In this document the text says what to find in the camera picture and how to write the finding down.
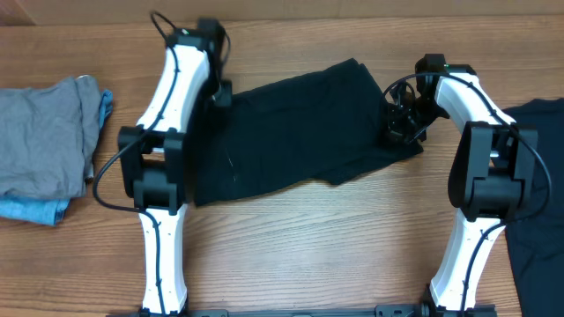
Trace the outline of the black shorts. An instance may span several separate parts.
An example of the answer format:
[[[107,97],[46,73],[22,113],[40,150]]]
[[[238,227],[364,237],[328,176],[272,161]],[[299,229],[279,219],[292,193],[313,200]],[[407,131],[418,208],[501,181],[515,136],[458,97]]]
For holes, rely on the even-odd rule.
[[[307,179],[339,185],[420,154],[384,138],[382,91],[349,59],[234,95],[204,116],[195,203],[268,194]]]

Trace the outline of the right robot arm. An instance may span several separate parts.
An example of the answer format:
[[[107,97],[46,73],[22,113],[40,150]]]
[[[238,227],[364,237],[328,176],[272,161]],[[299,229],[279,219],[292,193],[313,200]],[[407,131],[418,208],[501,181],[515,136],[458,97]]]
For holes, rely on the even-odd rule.
[[[495,316],[480,306],[476,290],[495,241],[531,198],[535,166],[543,166],[535,129],[520,127],[481,88],[468,64],[426,54],[415,64],[414,85],[403,77],[383,93],[391,97],[385,118],[392,143],[427,137],[439,117],[461,133],[449,173],[448,196],[456,209],[440,268],[414,305],[379,305],[378,316]]]

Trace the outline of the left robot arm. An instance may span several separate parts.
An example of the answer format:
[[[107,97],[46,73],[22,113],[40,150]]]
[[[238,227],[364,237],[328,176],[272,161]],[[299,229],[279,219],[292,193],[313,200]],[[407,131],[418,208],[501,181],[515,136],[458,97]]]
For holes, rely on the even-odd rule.
[[[135,126],[118,134],[124,188],[145,237],[141,316],[186,313],[182,232],[195,187],[197,128],[207,110],[229,107],[233,96],[222,77],[231,43],[218,20],[174,28],[164,41],[166,60],[152,101]]]

